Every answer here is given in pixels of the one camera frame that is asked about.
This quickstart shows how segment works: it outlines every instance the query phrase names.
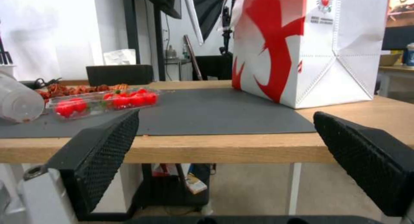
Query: floor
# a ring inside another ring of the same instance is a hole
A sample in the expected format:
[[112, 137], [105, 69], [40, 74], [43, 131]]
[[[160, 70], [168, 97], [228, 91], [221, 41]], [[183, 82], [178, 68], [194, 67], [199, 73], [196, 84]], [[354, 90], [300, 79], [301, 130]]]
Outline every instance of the floor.
[[[288, 165], [220, 164], [211, 178], [214, 215], [283, 215]], [[380, 219], [380, 210], [336, 164], [304, 163], [299, 215], [358, 215]], [[149, 207], [136, 216], [181, 215], [187, 207]]]

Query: textured rubber pad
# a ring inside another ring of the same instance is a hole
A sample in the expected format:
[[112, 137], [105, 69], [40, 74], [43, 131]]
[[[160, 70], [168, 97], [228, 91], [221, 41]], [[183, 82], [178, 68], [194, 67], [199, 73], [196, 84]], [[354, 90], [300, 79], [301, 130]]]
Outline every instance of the textured rubber pad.
[[79, 220], [95, 209], [138, 130], [138, 111], [80, 131], [46, 164], [58, 169]]
[[387, 216], [402, 216], [414, 195], [414, 151], [374, 128], [317, 112], [315, 128], [337, 162]]

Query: clear plastic bottle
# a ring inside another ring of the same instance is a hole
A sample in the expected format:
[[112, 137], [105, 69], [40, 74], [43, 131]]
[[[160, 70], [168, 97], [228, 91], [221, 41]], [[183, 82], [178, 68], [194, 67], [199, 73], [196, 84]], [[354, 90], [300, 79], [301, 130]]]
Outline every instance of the clear plastic bottle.
[[28, 122], [39, 117], [44, 107], [40, 94], [0, 72], [0, 118]]

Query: black pole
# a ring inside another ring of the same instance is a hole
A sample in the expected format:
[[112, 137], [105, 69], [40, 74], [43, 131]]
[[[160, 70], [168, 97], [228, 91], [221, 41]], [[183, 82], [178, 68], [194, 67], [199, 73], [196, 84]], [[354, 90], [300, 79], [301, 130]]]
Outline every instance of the black pole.
[[154, 5], [155, 40], [157, 41], [158, 75], [160, 81], [165, 81], [164, 46], [162, 44], [161, 10]]
[[128, 48], [134, 49], [136, 53], [136, 63], [140, 64], [138, 27], [136, 25], [135, 0], [123, 0], [125, 12], [125, 25], [127, 28]]

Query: black mat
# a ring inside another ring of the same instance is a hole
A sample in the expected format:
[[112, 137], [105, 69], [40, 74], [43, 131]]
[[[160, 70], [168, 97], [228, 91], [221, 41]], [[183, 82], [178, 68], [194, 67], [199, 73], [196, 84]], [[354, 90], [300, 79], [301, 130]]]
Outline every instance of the black mat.
[[[26, 124], [0, 119], [0, 138], [72, 137], [125, 111], [62, 121], [43, 115]], [[157, 106], [139, 114], [137, 135], [210, 135], [315, 132], [293, 109], [241, 91], [223, 89], [165, 90]]]

